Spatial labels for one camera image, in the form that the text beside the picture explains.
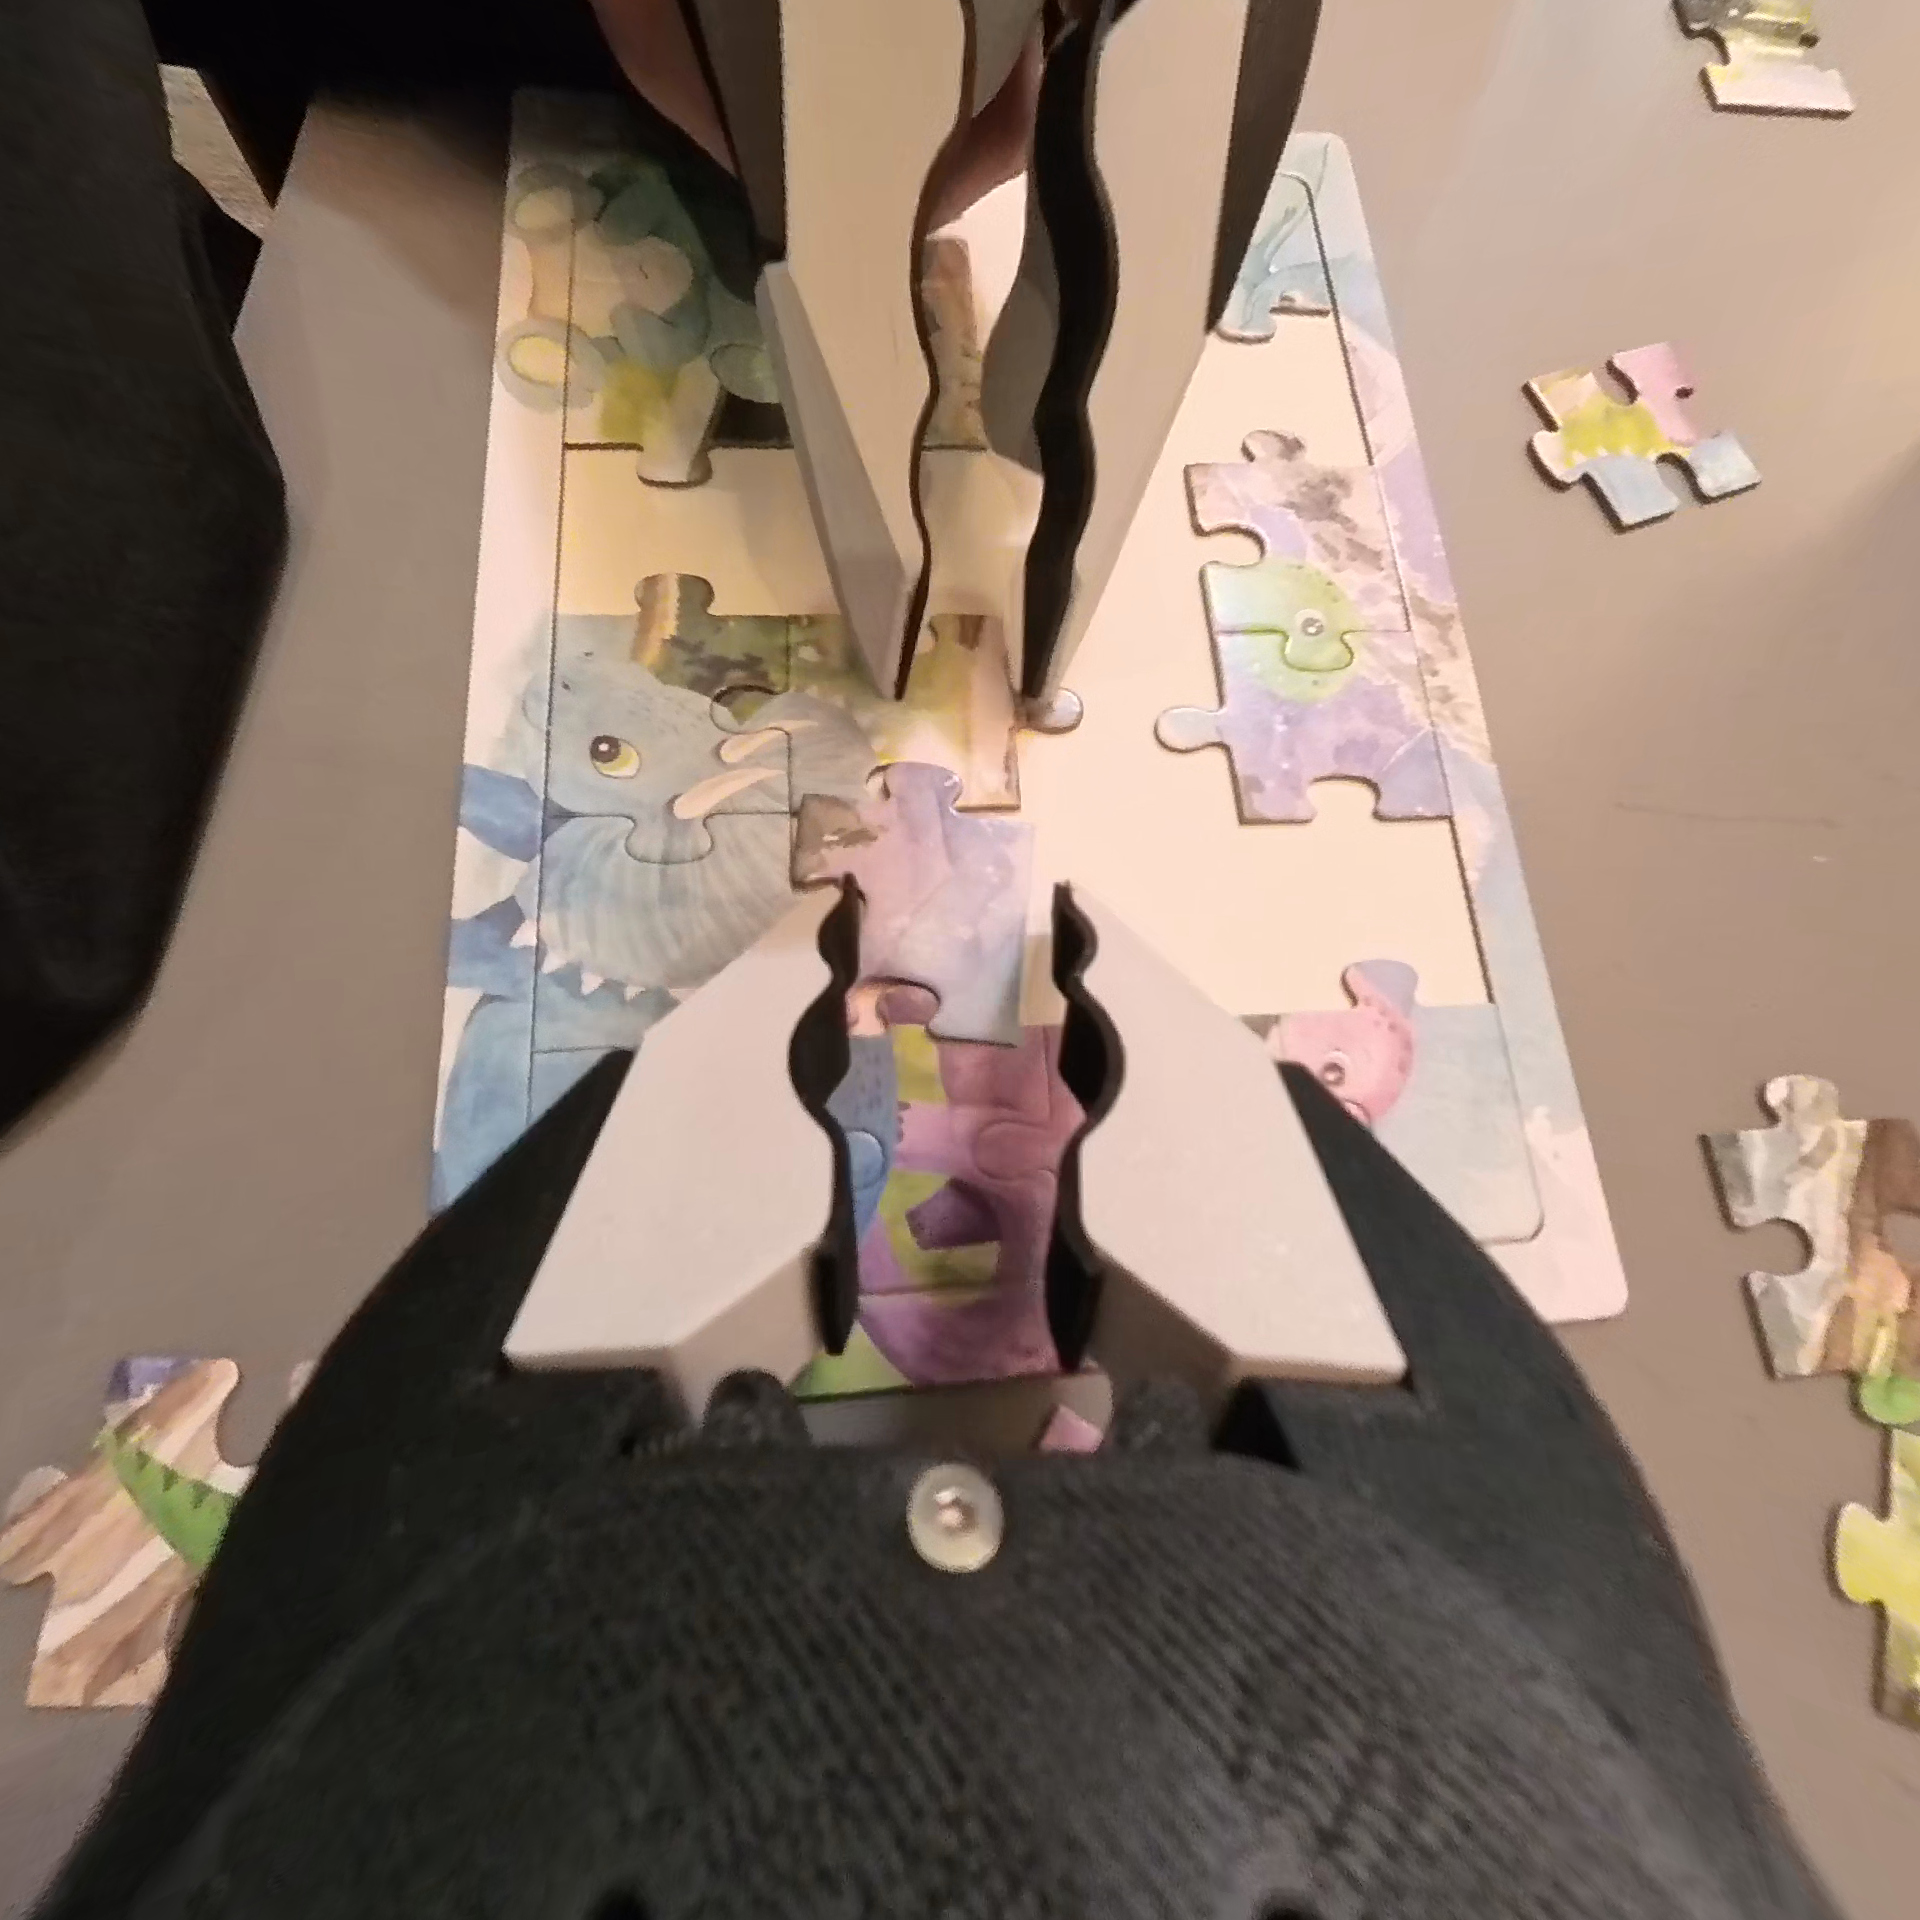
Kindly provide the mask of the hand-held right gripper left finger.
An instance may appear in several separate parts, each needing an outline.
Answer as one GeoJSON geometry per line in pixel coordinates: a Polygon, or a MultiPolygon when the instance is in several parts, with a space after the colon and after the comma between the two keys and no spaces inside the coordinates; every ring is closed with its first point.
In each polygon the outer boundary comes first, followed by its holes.
{"type": "Polygon", "coordinates": [[[813,886],[631,1058],[506,1331],[524,1369],[803,1373],[857,1306],[849,1055],[855,879],[813,886]]]}

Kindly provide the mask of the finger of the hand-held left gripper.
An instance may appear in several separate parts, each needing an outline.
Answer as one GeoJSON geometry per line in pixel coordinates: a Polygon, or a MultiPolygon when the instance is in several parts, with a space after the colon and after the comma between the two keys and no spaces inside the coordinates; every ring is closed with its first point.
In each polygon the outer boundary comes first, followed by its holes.
{"type": "Polygon", "coordinates": [[[1069,677],[1209,332],[1236,3],[1084,4],[1054,42],[1019,265],[986,347],[986,439],[1041,482],[1019,702],[1069,677]]]}
{"type": "Polygon", "coordinates": [[[775,18],[783,254],[758,306],[828,584],[894,699],[931,566],[927,187],[971,102],[971,4],[779,3],[775,18]]]}

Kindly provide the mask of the teal dinosaur puzzle piece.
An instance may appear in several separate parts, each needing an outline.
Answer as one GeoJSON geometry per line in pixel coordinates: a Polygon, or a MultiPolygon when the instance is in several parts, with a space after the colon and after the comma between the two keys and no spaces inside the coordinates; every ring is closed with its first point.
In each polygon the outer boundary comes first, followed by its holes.
{"type": "Polygon", "coordinates": [[[969,243],[937,231],[922,249],[921,312],[933,358],[933,399],[922,445],[994,452],[1041,472],[1036,414],[1052,359],[1052,315],[1013,287],[1013,315],[981,325],[969,243]]]}

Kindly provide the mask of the pink dinosaur head puzzle piece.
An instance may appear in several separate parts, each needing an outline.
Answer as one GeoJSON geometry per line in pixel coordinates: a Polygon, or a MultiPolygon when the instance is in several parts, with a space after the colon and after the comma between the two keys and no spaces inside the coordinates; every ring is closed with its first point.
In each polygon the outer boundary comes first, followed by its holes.
{"type": "Polygon", "coordinates": [[[1398,957],[1345,966],[1329,1009],[1246,1016],[1267,1051],[1307,1068],[1481,1245],[1544,1225],[1501,1016],[1428,1005],[1398,957]]]}

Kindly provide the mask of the purple dinosaur body puzzle piece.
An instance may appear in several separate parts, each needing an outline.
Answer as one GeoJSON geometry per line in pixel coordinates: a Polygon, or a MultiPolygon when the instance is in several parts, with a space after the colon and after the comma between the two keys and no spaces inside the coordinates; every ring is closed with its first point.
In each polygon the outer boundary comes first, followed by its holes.
{"type": "Polygon", "coordinates": [[[1083,1108],[1062,1077],[1062,1027],[1029,1025],[1016,1047],[953,1042],[942,1055],[963,1122],[969,1185],[982,1196],[997,1246],[986,1297],[965,1311],[982,1381],[1052,1375],[1058,1354],[1046,1314],[1046,1257],[1061,1162],[1083,1108]]]}

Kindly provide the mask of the purple blue green puzzle piece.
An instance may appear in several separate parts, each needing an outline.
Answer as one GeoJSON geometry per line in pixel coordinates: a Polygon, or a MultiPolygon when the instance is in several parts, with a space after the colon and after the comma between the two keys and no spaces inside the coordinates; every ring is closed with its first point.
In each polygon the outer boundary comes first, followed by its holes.
{"type": "Polygon", "coordinates": [[[969,1185],[963,1122],[942,1073],[946,1047],[917,1023],[889,1031],[899,1073],[899,1148],[862,1241],[862,1291],[985,1293],[997,1246],[985,1198],[969,1185]]]}

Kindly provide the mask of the dinosaur puzzle tray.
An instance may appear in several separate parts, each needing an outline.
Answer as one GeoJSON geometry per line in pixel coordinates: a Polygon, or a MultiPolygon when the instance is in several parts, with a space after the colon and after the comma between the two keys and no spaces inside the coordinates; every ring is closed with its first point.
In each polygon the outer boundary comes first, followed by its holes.
{"type": "MultiPolygon", "coordinates": [[[[608,145],[661,157],[637,109],[585,94],[515,97],[509,177],[519,163],[608,145]]],[[[1629,1297],[1572,1073],[1547,955],[1486,734],[1451,565],[1434,513],[1417,428],[1348,146],[1298,132],[1281,161],[1309,179],[1332,276],[1333,313],[1285,317],[1261,344],[1209,337],[1164,453],[1147,482],[1116,576],[1069,669],[1084,715],[1065,736],[1019,734],[1017,818],[1034,832],[1019,969],[1019,1031],[1061,1025],[1046,919],[1052,886],[1087,884],[1174,969],[1246,1016],[1321,1011],[1345,1001],[1342,971],[1398,957],[1428,1005],[1489,1003],[1517,1087],[1544,1225],[1527,1242],[1486,1246],[1551,1322],[1618,1316],[1629,1297]],[[1303,437],[1324,462],[1368,465],[1379,479],[1391,552],[1421,649],[1428,718],[1453,816],[1384,823],[1372,787],[1326,779],[1309,824],[1244,824],[1229,755],[1176,754],[1154,736],[1162,708],[1219,699],[1202,589],[1209,562],[1256,561],[1246,535],[1201,535],[1184,472],[1236,461],[1254,431],[1303,437]]],[[[523,313],[526,266],[505,241],[499,327],[523,313]]],[[[554,637],[564,611],[635,609],[637,584],[683,572],[711,584],[717,614],[835,616],[812,535],[799,465],[775,407],[733,402],[709,445],[709,479],[658,488],[627,449],[564,445],[558,419],[511,399],[495,375],[488,407],[482,561],[468,652],[445,1038],[428,1202],[452,1204],[606,1051],[634,1048],[685,996],[596,1009],[541,974],[515,883],[558,821],[545,805],[554,637]]],[[[1016,589],[937,581],[929,616],[1013,616],[1016,589]]],[[[799,799],[859,798],[879,769],[851,713],[785,691],[754,713],[756,734],[787,736],[792,879],[799,799]]],[[[933,996],[862,982],[854,1034],[931,1031],[933,996]]],[[[946,1048],[965,1041],[937,1041],[946,1048]]],[[[985,1293],[868,1296],[847,1359],[822,1359],[824,1394],[976,1383],[963,1319],[985,1293]]]]}

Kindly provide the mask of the pastel purple pink puzzle piece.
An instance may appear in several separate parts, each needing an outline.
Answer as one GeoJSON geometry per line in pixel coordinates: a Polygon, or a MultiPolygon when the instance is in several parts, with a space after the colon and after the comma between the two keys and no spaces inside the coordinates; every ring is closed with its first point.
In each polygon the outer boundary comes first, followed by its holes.
{"type": "Polygon", "coordinates": [[[937,1041],[1019,1042],[1019,969],[1034,832],[956,806],[963,782],[896,762],[855,799],[807,794],[794,883],[854,879],[862,896],[857,979],[933,996],[937,1041]]]}

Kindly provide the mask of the person's left hand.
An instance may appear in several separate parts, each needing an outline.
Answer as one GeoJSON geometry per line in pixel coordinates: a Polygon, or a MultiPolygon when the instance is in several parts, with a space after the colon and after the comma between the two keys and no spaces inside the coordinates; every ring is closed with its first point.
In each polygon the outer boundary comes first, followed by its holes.
{"type": "Polygon", "coordinates": [[[635,94],[709,157],[731,167],[723,114],[681,3],[591,3],[599,33],[635,94]]]}

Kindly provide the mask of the pale blue purple puzzle piece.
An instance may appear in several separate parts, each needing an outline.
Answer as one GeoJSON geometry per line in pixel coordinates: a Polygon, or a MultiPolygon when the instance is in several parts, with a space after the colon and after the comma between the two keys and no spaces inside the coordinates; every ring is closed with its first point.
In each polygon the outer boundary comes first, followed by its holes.
{"type": "Polygon", "coordinates": [[[1333,313],[1332,276],[1309,179],[1282,167],[1261,207],[1249,252],[1213,334],[1231,344],[1261,344],[1285,317],[1333,313]]]}

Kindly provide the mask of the pale blue yellow puzzle piece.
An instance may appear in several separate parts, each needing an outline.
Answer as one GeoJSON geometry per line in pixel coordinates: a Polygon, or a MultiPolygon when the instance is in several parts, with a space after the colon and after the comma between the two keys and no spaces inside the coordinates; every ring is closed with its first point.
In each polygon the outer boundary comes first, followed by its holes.
{"type": "Polygon", "coordinates": [[[756,305],[719,274],[754,265],[742,219],[608,145],[515,165],[503,214],[526,266],[495,344],[503,392],[564,445],[631,452],[644,485],[704,485],[725,409],[777,402],[756,305]]]}

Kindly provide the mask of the blue dinosaur body puzzle piece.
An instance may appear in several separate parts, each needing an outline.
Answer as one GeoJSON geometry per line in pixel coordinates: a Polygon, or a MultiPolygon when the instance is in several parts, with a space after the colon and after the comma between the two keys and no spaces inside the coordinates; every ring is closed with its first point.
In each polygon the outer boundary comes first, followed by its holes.
{"type": "Polygon", "coordinates": [[[828,1114],[849,1148],[854,1237],[862,1242],[899,1148],[899,1073],[889,1028],[849,1038],[849,1068],[828,1095],[828,1114]]]}

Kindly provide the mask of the pink yellow blue puzzle piece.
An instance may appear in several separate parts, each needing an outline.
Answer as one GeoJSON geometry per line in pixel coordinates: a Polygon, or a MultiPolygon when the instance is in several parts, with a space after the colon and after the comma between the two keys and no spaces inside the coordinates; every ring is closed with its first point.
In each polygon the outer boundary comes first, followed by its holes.
{"type": "Polygon", "coordinates": [[[1618,532],[1675,513],[1667,468],[1683,472],[1702,503],[1763,479],[1732,431],[1695,424],[1695,383],[1672,343],[1619,349],[1601,371],[1544,371],[1522,392],[1543,419],[1528,437],[1533,467],[1559,491],[1589,488],[1618,532]]]}

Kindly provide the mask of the light blue white puzzle piece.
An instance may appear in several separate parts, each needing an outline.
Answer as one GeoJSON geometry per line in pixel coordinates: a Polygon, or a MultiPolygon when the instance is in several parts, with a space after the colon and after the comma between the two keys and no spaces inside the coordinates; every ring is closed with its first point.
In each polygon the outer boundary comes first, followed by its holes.
{"type": "Polygon", "coordinates": [[[1672,3],[1683,33],[1718,46],[1699,68],[1719,112],[1846,118],[1856,101],[1839,72],[1815,56],[1813,3],[1672,3]]]}

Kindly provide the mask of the green dinosaur brown puzzle piece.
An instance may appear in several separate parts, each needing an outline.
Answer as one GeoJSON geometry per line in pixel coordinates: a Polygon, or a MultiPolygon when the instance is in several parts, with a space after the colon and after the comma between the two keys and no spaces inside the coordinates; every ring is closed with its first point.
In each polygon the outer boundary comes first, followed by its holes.
{"type": "Polygon", "coordinates": [[[2,1575],[37,1592],[21,1684],[28,1713],[147,1708],[254,1469],[219,1428],[233,1358],[111,1365],[84,1458],[27,1472],[4,1503],[2,1575]]]}

